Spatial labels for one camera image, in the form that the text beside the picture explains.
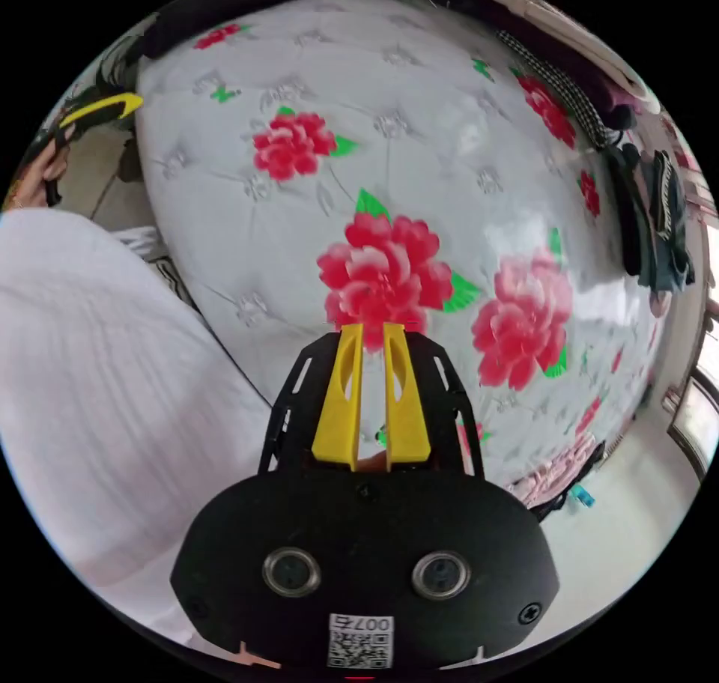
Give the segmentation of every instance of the mattress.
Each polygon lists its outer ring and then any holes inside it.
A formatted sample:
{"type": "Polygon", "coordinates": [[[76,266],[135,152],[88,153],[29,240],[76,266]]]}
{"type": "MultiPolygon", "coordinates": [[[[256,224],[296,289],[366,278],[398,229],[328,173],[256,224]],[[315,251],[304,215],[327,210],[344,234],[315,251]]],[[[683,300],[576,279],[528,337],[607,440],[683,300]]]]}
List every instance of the mattress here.
{"type": "Polygon", "coordinates": [[[163,238],[269,402],[302,347],[362,322],[376,452],[395,321],[447,350],[498,485],[633,413],[663,321],[623,270],[608,172],[481,23],[426,0],[293,1],[143,61],[138,88],[163,238]]]}

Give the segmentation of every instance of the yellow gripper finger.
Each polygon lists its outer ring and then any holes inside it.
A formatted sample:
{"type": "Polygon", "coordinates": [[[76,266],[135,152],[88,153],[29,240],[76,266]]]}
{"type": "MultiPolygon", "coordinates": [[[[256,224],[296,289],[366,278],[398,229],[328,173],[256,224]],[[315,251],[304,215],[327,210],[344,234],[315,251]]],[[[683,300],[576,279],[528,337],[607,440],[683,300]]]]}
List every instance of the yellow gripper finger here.
{"type": "Polygon", "coordinates": [[[81,119],[83,116],[96,112],[98,109],[104,109],[106,106],[113,106],[115,104],[124,104],[124,109],[119,117],[120,119],[124,119],[126,116],[132,114],[136,109],[139,109],[142,106],[142,103],[142,97],[137,94],[131,94],[130,92],[127,92],[126,94],[116,94],[114,97],[107,97],[106,99],[95,101],[92,104],[83,106],[76,112],[69,114],[60,122],[60,128],[65,128],[74,121],[81,119]]]}
{"type": "Polygon", "coordinates": [[[312,444],[317,461],[357,468],[362,402],[362,324],[342,327],[337,356],[312,444]],[[345,396],[352,378],[350,396],[345,396]]]}
{"type": "Polygon", "coordinates": [[[384,324],[387,470],[392,464],[427,461],[429,436],[412,368],[410,350],[401,324],[384,324]],[[395,400],[395,374],[401,387],[395,400]]]}

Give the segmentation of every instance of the qr code sticker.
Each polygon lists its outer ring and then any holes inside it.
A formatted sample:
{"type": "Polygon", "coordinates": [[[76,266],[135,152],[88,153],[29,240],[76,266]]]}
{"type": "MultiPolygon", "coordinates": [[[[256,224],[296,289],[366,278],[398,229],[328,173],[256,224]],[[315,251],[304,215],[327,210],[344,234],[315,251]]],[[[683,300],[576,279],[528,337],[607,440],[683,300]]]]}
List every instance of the qr code sticker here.
{"type": "Polygon", "coordinates": [[[391,616],[330,616],[330,668],[392,667],[394,618],[391,616]]]}

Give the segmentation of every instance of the green leaf print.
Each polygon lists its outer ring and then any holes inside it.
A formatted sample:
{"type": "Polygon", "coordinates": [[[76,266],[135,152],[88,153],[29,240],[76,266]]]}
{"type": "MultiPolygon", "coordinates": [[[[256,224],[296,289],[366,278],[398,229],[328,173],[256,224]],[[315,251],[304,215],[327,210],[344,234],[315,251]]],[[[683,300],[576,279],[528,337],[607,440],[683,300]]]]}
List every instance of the green leaf print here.
{"type": "Polygon", "coordinates": [[[357,148],[357,142],[346,139],[344,136],[336,136],[337,148],[330,152],[331,157],[346,157],[357,148]]]}
{"type": "Polygon", "coordinates": [[[444,302],[443,311],[453,314],[461,311],[475,302],[484,292],[471,281],[467,281],[456,271],[452,271],[452,298],[444,302]]]}
{"type": "Polygon", "coordinates": [[[479,71],[480,74],[484,74],[491,82],[494,81],[492,79],[492,75],[487,71],[489,64],[486,61],[482,61],[482,59],[472,59],[474,62],[474,69],[475,71],[479,71]]]}
{"type": "Polygon", "coordinates": [[[375,435],[374,439],[377,441],[377,443],[382,446],[383,449],[387,447],[387,429],[386,426],[383,426],[375,435]]]}
{"type": "Polygon", "coordinates": [[[549,250],[554,254],[556,262],[562,265],[562,238],[559,235],[559,229],[553,228],[549,232],[549,250]]]}
{"type": "Polygon", "coordinates": [[[389,221],[392,221],[389,216],[389,211],[380,203],[379,199],[375,198],[366,189],[359,190],[356,211],[357,213],[368,213],[375,219],[379,219],[380,216],[386,216],[389,221]]]}
{"type": "Polygon", "coordinates": [[[562,353],[559,355],[559,361],[554,366],[550,366],[544,375],[547,378],[557,378],[561,376],[567,370],[567,347],[562,349],[562,353]]]}
{"type": "Polygon", "coordinates": [[[236,97],[236,91],[227,91],[224,86],[218,86],[214,94],[210,95],[210,99],[215,99],[219,103],[224,104],[225,101],[229,101],[232,97],[236,97]]]}

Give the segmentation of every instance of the person's hand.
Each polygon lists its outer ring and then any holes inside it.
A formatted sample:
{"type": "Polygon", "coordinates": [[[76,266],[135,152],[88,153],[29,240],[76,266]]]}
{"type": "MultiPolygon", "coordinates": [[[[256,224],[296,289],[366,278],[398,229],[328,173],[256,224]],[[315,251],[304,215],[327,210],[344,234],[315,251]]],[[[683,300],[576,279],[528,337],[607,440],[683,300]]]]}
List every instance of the person's hand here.
{"type": "MultiPolygon", "coordinates": [[[[70,138],[73,131],[74,126],[68,127],[65,138],[70,138]]],[[[5,210],[46,207],[45,182],[54,181],[62,177],[67,170],[67,156],[69,153],[70,148],[65,146],[55,156],[55,140],[53,139],[38,154],[37,158],[28,164],[19,180],[13,185],[5,210]]]]}
{"type": "Polygon", "coordinates": [[[371,458],[363,458],[357,461],[357,471],[367,473],[368,471],[379,473],[387,470],[387,451],[380,451],[371,458]]]}

